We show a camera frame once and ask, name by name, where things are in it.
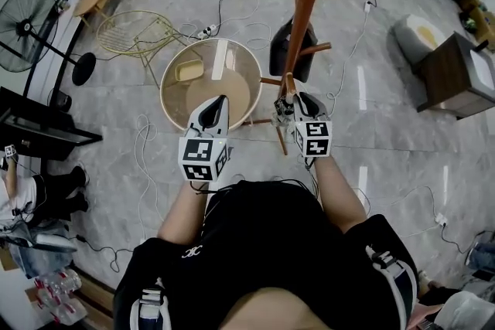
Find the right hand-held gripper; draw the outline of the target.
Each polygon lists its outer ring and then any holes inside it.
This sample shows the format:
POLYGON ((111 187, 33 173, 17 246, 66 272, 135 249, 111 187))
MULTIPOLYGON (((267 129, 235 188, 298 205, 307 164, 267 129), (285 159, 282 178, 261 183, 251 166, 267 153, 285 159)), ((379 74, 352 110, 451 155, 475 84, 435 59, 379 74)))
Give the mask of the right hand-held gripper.
POLYGON ((295 143, 304 158, 328 157, 333 138, 333 124, 326 106, 311 94, 293 97, 295 143))

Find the round beige glass-top table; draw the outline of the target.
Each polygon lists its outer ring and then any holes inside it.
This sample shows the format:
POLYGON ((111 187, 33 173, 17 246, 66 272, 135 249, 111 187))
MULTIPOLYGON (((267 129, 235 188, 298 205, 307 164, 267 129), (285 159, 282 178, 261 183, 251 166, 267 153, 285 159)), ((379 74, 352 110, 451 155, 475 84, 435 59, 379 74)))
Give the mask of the round beige glass-top table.
POLYGON ((162 76, 162 109, 178 129, 185 130, 189 116, 204 101, 219 95, 229 100, 229 129, 239 128, 261 97, 261 66, 252 51, 230 39, 205 39, 180 50, 162 76), (195 80, 176 81, 176 66, 202 60, 204 74, 195 80))

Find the orange-brown wooden coat rack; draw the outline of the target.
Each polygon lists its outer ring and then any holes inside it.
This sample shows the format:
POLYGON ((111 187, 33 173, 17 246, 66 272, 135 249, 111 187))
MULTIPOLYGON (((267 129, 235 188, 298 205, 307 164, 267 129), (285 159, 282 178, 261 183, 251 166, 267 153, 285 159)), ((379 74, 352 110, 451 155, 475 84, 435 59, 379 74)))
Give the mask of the orange-brown wooden coat rack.
POLYGON ((289 94, 294 91, 295 84, 293 79, 293 70, 295 69, 297 60, 299 60, 301 56, 314 54, 331 48, 330 43, 322 43, 316 46, 310 46, 307 49, 301 49, 315 1, 316 0, 295 0, 292 31, 282 78, 280 80, 265 77, 260 79, 260 83, 262 85, 269 84, 278 88, 278 98, 288 97, 289 94))

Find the cardboard box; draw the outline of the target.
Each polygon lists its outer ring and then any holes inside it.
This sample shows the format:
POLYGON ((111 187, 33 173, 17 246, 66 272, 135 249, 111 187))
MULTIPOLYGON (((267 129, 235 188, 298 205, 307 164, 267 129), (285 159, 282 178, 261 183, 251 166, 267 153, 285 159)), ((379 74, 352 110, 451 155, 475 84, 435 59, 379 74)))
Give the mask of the cardboard box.
POLYGON ((488 48, 495 52, 495 15, 486 9, 481 0, 460 0, 459 18, 464 28, 474 35, 478 43, 488 41, 488 48))

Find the yellow tray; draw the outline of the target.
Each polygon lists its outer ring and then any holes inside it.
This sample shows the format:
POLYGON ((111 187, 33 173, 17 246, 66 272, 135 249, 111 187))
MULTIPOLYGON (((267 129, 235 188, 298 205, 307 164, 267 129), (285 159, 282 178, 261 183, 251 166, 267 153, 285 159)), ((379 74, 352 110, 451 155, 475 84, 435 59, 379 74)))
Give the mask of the yellow tray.
POLYGON ((200 78, 204 74, 202 60, 188 60, 176 66, 176 81, 186 82, 200 78))

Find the black glass-top cabinet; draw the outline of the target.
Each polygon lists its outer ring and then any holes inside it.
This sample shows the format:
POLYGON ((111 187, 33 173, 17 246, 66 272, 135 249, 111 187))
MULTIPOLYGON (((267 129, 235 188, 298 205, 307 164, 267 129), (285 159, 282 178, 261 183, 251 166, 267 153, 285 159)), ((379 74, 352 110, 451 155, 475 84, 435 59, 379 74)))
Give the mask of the black glass-top cabinet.
POLYGON ((75 147, 102 140, 71 115, 0 87, 0 150, 13 145, 19 155, 64 161, 75 147))

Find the person's black shirt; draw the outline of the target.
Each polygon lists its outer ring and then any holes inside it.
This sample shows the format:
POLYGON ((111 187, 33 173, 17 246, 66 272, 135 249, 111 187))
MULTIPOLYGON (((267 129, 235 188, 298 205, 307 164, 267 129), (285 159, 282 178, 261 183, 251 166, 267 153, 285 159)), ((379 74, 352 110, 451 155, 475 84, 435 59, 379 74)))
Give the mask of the person's black shirt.
POLYGON ((172 330, 218 330, 242 297, 268 287, 295 295, 331 330, 400 330, 368 249, 413 264, 382 215, 343 232, 299 185, 239 182, 211 198, 191 242, 154 237, 135 249, 114 295, 114 330, 131 330, 132 305, 156 283, 172 330))

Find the person's right forearm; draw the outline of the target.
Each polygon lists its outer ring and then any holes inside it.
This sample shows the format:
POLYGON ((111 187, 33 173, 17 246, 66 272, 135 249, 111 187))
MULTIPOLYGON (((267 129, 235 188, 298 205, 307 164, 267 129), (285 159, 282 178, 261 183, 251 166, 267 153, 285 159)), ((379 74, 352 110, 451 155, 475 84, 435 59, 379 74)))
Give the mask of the person's right forearm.
POLYGON ((364 206, 334 158, 331 155, 317 158, 314 166, 323 211, 329 221, 343 233, 364 222, 367 219, 364 206))

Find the dark brown cabinet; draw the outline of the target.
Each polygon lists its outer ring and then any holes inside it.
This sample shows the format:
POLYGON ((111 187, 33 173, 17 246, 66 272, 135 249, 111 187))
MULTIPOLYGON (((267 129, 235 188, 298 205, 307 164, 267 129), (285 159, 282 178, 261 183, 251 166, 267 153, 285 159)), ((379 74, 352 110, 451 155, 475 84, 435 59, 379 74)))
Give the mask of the dark brown cabinet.
POLYGON ((442 111, 457 119, 495 107, 495 65, 485 51, 454 32, 412 67, 425 84, 427 99, 418 112, 442 111))

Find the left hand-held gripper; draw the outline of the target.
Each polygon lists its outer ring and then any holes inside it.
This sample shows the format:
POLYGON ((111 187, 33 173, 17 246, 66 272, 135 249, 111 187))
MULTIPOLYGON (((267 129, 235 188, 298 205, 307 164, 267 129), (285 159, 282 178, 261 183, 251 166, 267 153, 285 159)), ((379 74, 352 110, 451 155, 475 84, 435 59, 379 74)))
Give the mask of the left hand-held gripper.
POLYGON ((230 159, 229 100, 212 97, 194 109, 179 139, 178 163, 186 181, 215 182, 230 159))

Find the person's left forearm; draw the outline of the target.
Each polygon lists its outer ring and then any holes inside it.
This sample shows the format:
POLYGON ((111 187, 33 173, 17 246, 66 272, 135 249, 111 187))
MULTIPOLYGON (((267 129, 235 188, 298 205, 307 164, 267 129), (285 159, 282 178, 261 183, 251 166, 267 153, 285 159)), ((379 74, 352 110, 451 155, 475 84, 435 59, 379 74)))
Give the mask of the person's left forearm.
POLYGON ((174 244, 191 245, 203 224, 208 191, 207 182, 184 182, 157 237, 174 244))

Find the pack of plastic bottles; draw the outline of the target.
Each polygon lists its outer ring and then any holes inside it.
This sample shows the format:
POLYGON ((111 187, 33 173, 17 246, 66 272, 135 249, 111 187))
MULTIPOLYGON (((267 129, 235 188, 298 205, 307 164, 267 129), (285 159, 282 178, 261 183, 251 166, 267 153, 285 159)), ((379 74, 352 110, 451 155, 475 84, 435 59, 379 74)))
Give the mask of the pack of plastic bottles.
POLYGON ((72 269, 66 268, 34 279, 36 298, 41 308, 47 308, 58 324, 71 326, 87 317, 87 309, 73 293, 82 281, 72 269))

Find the black bag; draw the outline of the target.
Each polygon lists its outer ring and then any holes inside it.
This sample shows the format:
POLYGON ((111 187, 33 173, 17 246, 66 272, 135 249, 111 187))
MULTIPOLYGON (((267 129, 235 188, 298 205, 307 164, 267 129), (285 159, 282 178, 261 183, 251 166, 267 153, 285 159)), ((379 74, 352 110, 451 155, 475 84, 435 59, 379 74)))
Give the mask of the black bag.
MULTIPOLYGON (((285 71, 286 57, 292 31, 292 19, 288 20, 274 35, 270 45, 269 73, 281 77, 285 71)), ((301 49, 315 46, 318 43, 314 28, 309 23, 304 35, 301 49)), ((306 83, 312 66, 314 54, 300 56, 295 63, 293 76, 296 80, 306 83)))

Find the black standing fan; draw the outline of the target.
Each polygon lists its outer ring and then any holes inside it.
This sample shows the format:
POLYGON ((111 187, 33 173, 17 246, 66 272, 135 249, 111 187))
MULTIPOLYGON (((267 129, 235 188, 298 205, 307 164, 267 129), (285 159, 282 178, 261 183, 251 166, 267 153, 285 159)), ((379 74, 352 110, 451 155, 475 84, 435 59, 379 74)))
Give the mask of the black standing fan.
POLYGON ((24 72, 50 50, 73 64, 75 85, 86 83, 96 56, 85 53, 73 60, 54 47, 58 18, 56 0, 6 0, 0 8, 0 67, 11 73, 24 72))

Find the egg-shaped floor cushion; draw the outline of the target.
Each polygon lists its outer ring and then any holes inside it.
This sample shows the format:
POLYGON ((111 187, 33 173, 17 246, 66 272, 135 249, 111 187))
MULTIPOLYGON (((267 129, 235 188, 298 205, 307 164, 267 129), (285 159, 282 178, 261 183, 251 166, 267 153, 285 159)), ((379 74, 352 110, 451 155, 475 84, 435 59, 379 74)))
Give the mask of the egg-shaped floor cushion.
POLYGON ((411 65, 423 60, 446 40, 443 32, 429 20, 412 14, 396 21, 393 32, 401 51, 411 65))

